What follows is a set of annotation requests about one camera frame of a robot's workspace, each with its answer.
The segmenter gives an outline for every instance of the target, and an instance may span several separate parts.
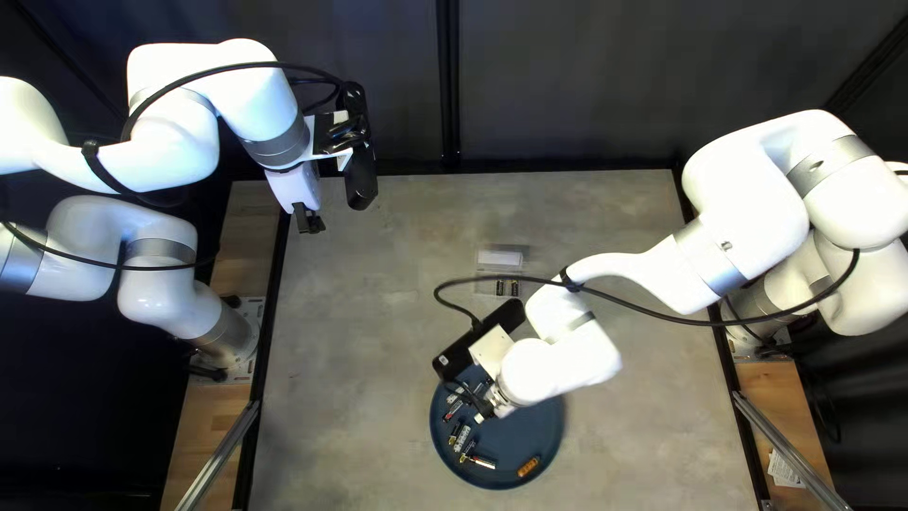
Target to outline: black cable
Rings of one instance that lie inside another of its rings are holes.
[[[661,312],[657,312],[652,309],[647,309],[643,306],[633,304],[631,302],[628,302],[627,300],[618,298],[617,296],[612,296],[612,295],[609,295],[608,293],[603,293],[602,291],[597,291],[596,289],[590,289],[589,287],[584,286],[584,287],[580,287],[579,290],[584,293],[590,293],[593,296],[597,296],[599,298],[606,299],[606,300],[616,303],[620,306],[627,307],[627,308],[637,311],[641,314],[656,317],[658,319],[664,319],[666,321],[670,321],[672,323],[678,323],[681,325],[690,325],[690,326],[745,325],[748,323],[760,323],[760,322],[763,322],[763,321],[766,321],[769,319],[776,319],[779,317],[788,316],[792,313],[795,313],[795,312],[803,309],[804,307],[811,306],[815,303],[825,300],[827,297],[829,297],[829,295],[834,293],[835,290],[839,288],[839,286],[842,285],[842,283],[845,281],[845,279],[848,278],[848,276],[851,275],[851,273],[854,271],[854,268],[857,266],[857,262],[858,262],[860,255],[861,255],[861,251],[859,249],[855,248],[855,250],[852,251],[851,264],[848,265],[848,268],[845,269],[845,272],[842,274],[842,276],[840,276],[838,278],[838,280],[833,282],[829,287],[827,287],[826,289],[821,291],[819,294],[817,294],[813,298],[802,303],[801,305],[794,306],[794,307],[791,307],[791,308],[788,308],[785,310],[781,310],[778,312],[774,312],[774,313],[768,314],[766,316],[746,317],[744,319],[736,319],[733,321],[701,321],[701,320],[697,320],[697,319],[687,319],[685,317],[670,316],[668,314],[662,314]],[[435,299],[443,306],[454,309],[462,314],[467,315],[470,318],[470,320],[474,322],[474,327],[475,327],[475,325],[477,324],[477,322],[479,320],[476,318],[475,315],[473,315],[473,313],[471,313],[470,311],[468,311],[467,309],[465,309],[461,306],[456,306],[456,305],[452,304],[451,302],[441,298],[439,293],[441,292],[441,290],[446,289],[448,287],[459,286],[459,285],[467,284],[470,282],[480,282],[480,281],[486,281],[486,280],[519,280],[519,281],[524,281],[524,282],[534,282],[536,284],[546,284],[546,285],[559,286],[559,287],[573,286],[573,284],[570,284],[570,283],[558,282],[558,281],[548,280],[546,278],[540,278],[540,277],[535,277],[535,276],[498,274],[498,275],[484,275],[484,276],[470,276],[470,277],[464,277],[464,278],[455,278],[455,279],[452,279],[447,282],[443,282],[443,283],[439,284],[435,288],[433,295],[435,296]]]
[[[183,85],[189,84],[190,82],[198,80],[199,78],[204,78],[206,76],[211,76],[211,75],[218,75],[219,73],[226,73],[228,71],[235,71],[237,69],[250,69],[250,68],[258,68],[258,67],[277,67],[280,69],[291,69],[294,71],[302,71],[302,72],[306,72],[306,73],[311,73],[313,75],[321,76],[321,78],[294,78],[293,85],[309,84],[309,83],[311,83],[311,84],[324,83],[324,84],[334,85],[334,90],[327,97],[325,97],[324,99],[321,99],[320,101],[313,103],[312,105],[303,107],[301,111],[304,114],[312,109],[318,108],[319,106],[329,103],[332,99],[334,99],[335,96],[337,96],[337,94],[341,90],[341,87],[343,86],[343,81],[340,78],[338,78],[337,76],[334,76],[334,75],[327,73],[325,71],[322,71],[318,68],[310,67],[307,65],[289,64],[286,62],[248,62],[248,63],[243,63],[243,64],[222,65],[219,67],[213,67],[211,69],[206,69],[204,71],[200,71],[198,73],[193,73],[191,75],[187,75],[187,76],[184,76],[177,80],[174,80],[170,84],[167,84],[164,87],[162,87],[161,89],[159,89],[158,91],[156,91],[154,94],[149,95],[147,98],[145,98],[145,100],[142,101],[135,108],[135,110],[133,110],[130,113],[129,117],[126,119],[126,122],[123,125],[123,131],[120,134],[120,141],[127,142],[130,139],[130,135],[133,131],[133,128],[135,127],[136,121],[138,121],[138,119],[139,119],[139,116],[145,110],[147,110],[148,107],[151,106],[155,101],[157,101],[158,99],[161,99],[167,93],[172,92],[173,90],[178,89]],[[133,194],[133,196],[135,196],[142,202],[146,203],[147,205],[153,205],[156,207],[174,207],[176,205],[180,205],[183,202],[185,202],[186,197],[188,196],[188,192],[186,191],[186,188],[184,188],[183,190],[184,190],[183,196],[178,197],[171,201],[162,201],[159,199],[154,199],[154,198],[147,196],[147,194],[141,194],[141,193]],[[89,259],[87,257],[82,257],[80,255],[68,254],[66,252],[63,252],[63,251],[57,250],[55,248],[51,248],[42,243],[39,243],[39,242],[35,241],[34,239],[25,235],[22,231],[15,228],[9,222],[3,221],[2,225],[13,236],[15,236],[16,239],[18,239],[19,241],[21,241],[22,243],[24,243],[25,245],[27,245],[33,249],[42,250],[49,254],[53,254],[55,256],[60,256],[65,259],[72,259],[73,261],[78,261],[80,263],[85,263],[87,265],[111,268],[114,270],[126,270],[126,271],[183,270],[183,269],[195,268],[197,266],[205,266],[207,264],[210,264],[214,261],[214,258],[217,256],[217,253],[215,252],[214,255],[211,255],[210,257],[206,257],[204,259],[200,259],[198,261],[195,261],[194,263],[190,263],[190,264],[186,264],[186,265],[173,265],[173,266],[128,266],[128,265],[120,265],[120,264],[115,264],[115,263],[105,263],[104,261],[97,261],[94,259]]]
[[[340,85],[335,84],[331,80],[326,80],[324,78],[287,78],[287,82],[290,84],[291,87],[296,86],[296,85],[306,85],[306,84],[331,84],[331,85],[334,85],[334,90],[332,90],[331,93],[328,94],[327,96],[325,96],[323,99],[320,99],[319,101],[316,101],[315,103],[313,103],[311,105],[306,105],[306,106],[300,108],[300,111],[303,112],[304,114],[308,114],[309,112],[311,112],[312,110],[315,110],[319,106],[330,103],[331,100],[333,100],[335,97],[337,97],[337,95],[341,92]]]
[[[176,90],[183,85],[189,84],[198,80],[199,78],[205,78],[206,76],[219,75],[220,73],[226,73],[228,71],[236,71],[238,69],[253,69],[258,67],[277,67],[279,69],[291,69],[293,71],[302,71],[304,73],[310,73],[312,75],[321,76],[322,78],[329,80],[331,83],[335,84],[339,89],[343,85],[343,80],[338,78],[335,75],[332,75],[326,71],[322,71],[316,67],[311,67],[308,65],[300,64],[290,64],[287,62],[245,62],[242,64],[230,64],[230,65],[220,65],[218,67],[213,67],[211,69],[206,69],[204,71],[199,71],[198,73],[192,73],[191,75],[186,75],[183,78],[172,81],[171,83],[161,87],[154,94],[149,95],[142,101],[135,110],[133,110],[129,117],[126,119],[125,124],[123,124],[123,131],[120,133],[120,141],[126,142],[130,139],[133,128],[135,127],[136,121],[139,120],[139,115],[142,115],[149,106],[152,105],[155,101],[161,99],[164,95],[173,90]],[[314,105],[310,105],[307,108],[313,108],[315,106],[324,105],[322,102],[318,102]]]
[[[447,380],[443,381],[443,382],[441,382],[441,384],[447,390],[449,390],[451,393],[457,394],[461,397],[466,397],[467,400],[469,401],[469,403],[473,406],[473,408],[475,408],[477,410],[482,409],[482,407],[479,405],[479,399],[469,390],[469,387],[466,384],[464,384],[463,382],[455,379],[453,381],[447,381]],[[451,388],[450,387],[451,384],[457,385],[458,387],[462,388],[463,392],[459,393],[456,388]]]
[[[82,257],[80,255],[67,254],[66,252],[57,250],[55,248],[51,248],[42,243],[38,243],[34,239],[28,237],[27,235],[25,235],[25,233],[23,233],[19,229],[15,228],[9,222],[3,221],[2,224],[3,224],[3,227],[5,227],[6,230],[8,230],[10,233],[12,233],[16,239],[18,239],[22,243],[26,244],[27,246],[29,246],[35,250],[42,250],[44,252],[47,252],[48,254],[60,256],[64,259],[72,259],[73,261],[78,261],[79,263],[85,263],[87,265],[92,265],[92,266],[100,266],[103,268],[111,268],[113,270],[126,270],[126,271],[131,271],[131,272],[162,272],[162,271],[167,271],[167,270],[185,270],[188,268],[195,268],[196,266],[208,265],[208,264],[214,262],[214,258],[217,256],[217,253],[215,253],[214,255],[205,257],[204,259],[200,259],[194,263],[187,263],[185,265],[173,265],[173,266],[129,266],[129,265],[120,265],[117,263],[105,263],[104,261],[96,261],[94,259],[89,259],[87,257]]]
[[[724,300],[725,300],[725,304],[728,306],[728,311],[732,313],[732,316],[735,319],[741,319],[741,316],[739,316],[737,311],[735,310],[735,306],[732,305],[731,298],[729,298],[728,295],[725,295]],[[751,330],[750,326],[747,326],[747,324],[742,324],[741,327],[744,329],[745,332],[750,334],[757,341],[760,341],[764,345],[767,344],[766,339],[763,339],[761,336],[758,336],[755,331]]]
[[[337,94],[341,90],[341,86],[343,85],[343,81],[340,78],[338,78],[337,76],[334,76],[330,73],[327,73],[325,71],[322,71],[318,68],[310,67],[307,65],[290,64],[290,63],[286,63],[286,62],[248,62],[248,63],[243,63],[243,64],[231,64],[231,65],[221,65],[218,67],[213,67],[211,69],[206,69],[204,71],[200,71],[198,73],[193,73],[191,75],[187,75],[187,76],[184,76],[177,80],[174,80],[170,84],[167,84],[164,87],[160,88],[154,94],[149,95],[147,98],[145,98],[145,100],[142,101],[135,108],[135,110],[133,110],[129,114],[129,117],[126,118],[126,122],[125,122],[125,124],[123,124],[123,131],[120,133],[120,141],[126,142],[130,139],[133,128],[135,127],[135,123],[139,120],[139,116],[142,115],[142,113],[145,110],[147,110],[148,107],[151,106],[155,101],[161,99],[167,93],[172,92],[173,90],[178,89],[178,88],[182,87],[183,85],[189,84],[190,82],[193,82],[200,78],[204,78],[206,76],[218,75],[220,73],[226,73],[228,71],[235,71],[238,69],[249,69],[249,68],[258,68],[258,67],[278,67],[280,69],[292,69],[295,71],[303,71],[306,73],[311,73],[313,75],[322,76],[322,78],[309,78],[309,79],[294,78],[292,85],[308,84],[308,83],[311,83],[311,84],[324,83],[324,84],[334,85],[334,90],[327,97],[325,97],[324,99],[321,99],[320,101],[313,103],[312,105],[307,105],[307,106],[303,107],[301,109],[301,111],[304,114],[310,112],[311,110],[314,110],[315,108],[318,108],[319,106],[329,103],[332,99],[334,99],[335,96],[337,96]],[[147,205],[152,205],[154,207],[162,207],[162,208],[169,208],[169,207],[174,207],[174,206],[180,205],[183,202],[185,202],[186,198],[188,197],[187,192],[184,192],[182,196],[176,197],[172,200],[156,199],[153,197],[149,197],[147,194],[148,193],[146,192],[146,193],[136,193],[133,195],[135,197],[137,197],[139,200],[141,200],[142,202],[146,203]]]
[[[454,309],[461,314],[467,315],[467,317],[469,317],[470,323],[472,324],[472,328],[474,330],[476,330],[477,328],[479,328],[479,326],[482,325],[482,322],[479,321],[479,318],[476,317],[476,315],[474,315],[473,313],[471,313],[469,310],[465,309],[464,307],[452,304],[448,300],[441,297],[441,294],[440,294],[441,290],[446,287],[445,284],[448,284],[450,282],[453,282],[453,281],[449,280],[448,282],[442,283],[438,287],[435,288],[435,291],[432,292],[432,295],[435,296],[435,301],[437,301],[438,303],[442,304],[443,306],[445,306],[449,309]]]

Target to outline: wooden surface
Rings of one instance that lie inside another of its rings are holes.
[[[280,207],[264,181],[233,183],[221,234],[221,251],[212,272],[212,289],[221,296],[264,296]],[[161,511],[173,511],[186,489],[249,402],[249,385],[192,385],[173,444]],[[240,449],[208,490],[198,510],[231,509]]]
[[[755,362],[735,364],[741,391],[763,412],[775,427],[788,438],[817,473],[830,485],[832,478],[823,455],[823,448],[810,416],[804,389],[798,378],[794,362]],[[754,432],[756,448],[760,453],[766,485],[776,511],[821,511],[825,507],[806,489],[776,486],[766,474],[769,453],[773,450],[769,440]]]
[[[248,385],[190,385],[186,387],[183,415],[173,444],[167,484],[161,498],[161,510],[173,511],[186,489],[221,443],[233,421],[249,402]],[[231,509],[233,484],[239,464],[236,449],[227,466],[208,490],[196,509],[223,511]]]
[[[265,181],[233,183],[212,289],[221,296],[264,296],[281,207]]]

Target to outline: silver joint band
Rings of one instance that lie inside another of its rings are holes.
[[[129,98],[130,112],[133,111],[134,107],[138,106],[142,101],[147,99],[148,96],[150,96],[156,92],[158,92],[158,89],[153,88],[153,87],[145,87],[142,90],[136,91],[136,93],[133,94],[133,97]],[[184,99],[194,101],[195,103],[198,103],[199,105],[202,105],[205,108],[208,108],[208,110],[212,114],[218,115],[218,111],[214,108],[214,105],[212,105],[212,102],[208,101],[207,97],[205,97],[195,91],[191,91],[189,89],[184,89],[184,88],[180,87],[177,89],[173,89],[171,92],[167,93],[166,95],[177,95]]]
[[[249,323],[223,302],[221,315],[208,332],[184,340],[199,348],[207,364],[218,368],[236,366],[256,347]]]
[[[725,255],[725,249],[710,237],[699,218],[681,227],[675,233],[675,242],[716,296],[724,296],[747,282],[747,278]]]
[[[17,226],[16,228],[41,245],[47,244],[45,231],[28,227]],[[41,266],[41,261],[44,259],[44,250],[32,248],[19,241],[19,238],[15,236],[12,238],[13,243],[9,247],[9,254],[6,255],[3,267],[0,268],[0,291],[24,295],[32,287],[35,276],[38,275],[38,267]]]
[[[832,284],[833,284],[833,278],[831,276],[827,275],[827,276],[816,279],[816,281],[811,283],[809,289],[810,289],[811,294],[813,294],[814,296],[817,296],[820,293],[823,293],[823,291],[825,291],[827,288],[829,288],[829,286],[831,286]]]
[[[189,246],[160,237],[137,239],[126,246],[126,260],[138,256],[172,257],[186,265],[195,262],[195,251]]]
[[[739,293],[733,293],[729,296],[729,299],[732,306],[735,308],[738,317],[741,318],[768,316],[782,310],[776,306],[776,304],[769,299],[769,295],[766,294],[765,277],[754,282],[754,284],[747,289],[743,289]],[[728,311],[727,316],[725,315],[726,306],[727,304],[723,302],[723,319],[733,319],[731,311]],[[776,319],[767,319],[758,323],[750,323],[747,326],[758,336],[767,338],[775,334],[779,328],[789,325],[799,317],[800,316],[798,315],[790,314],[777,317]]]
[[[874,155],[876,153],[873,149],[867,147],[857,135],[846,135],[836,138],[825,149],[801,160],[785,176],[801,198],[804,198],[830,175],[861,158]]]
[[[240,143],[252,159],[264,166],[280,166],[292,163],[300,157],[309,146],[309,127],[306,126],[302,112],[297,112],[293,124],[287,131],[271,140],[243,140]]]

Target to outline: black tape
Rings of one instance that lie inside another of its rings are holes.
[[[558,272],[558,276],[561,277],[561,282],[565,283],[565,289],[567,289],[571,293],[579,293],[580,288],[583,287],[582,284],[578,284],[570,279],[570,277],[568,276],[567,266],[561,268],[561,271]]]
[[[133,190],[130,190],[117,181],[111,173],[107,172],[104,165],[101,165],[101,160],[98,159],[97,140],[86,140],[85,143],[82,144],[82,156],[85,158],[88,168],[92,169],[94,175],[97,175],[98,179],[104,182],[105,185],[110,186],[114,192],[121,195],[137,195]]]

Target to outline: black wall panel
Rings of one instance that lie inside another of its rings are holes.
[[[819,107],[908,4],[461,2],[463,157],[688,155]]]
[[[439,72],[431,2],[381,0],[35,0],[28,10],[125,104],[125,64],[137,45],[250,37],[278,59],[315,65],[366,87],[383,158],[437,159]],[[323,95],[303,90],[301,103]]]

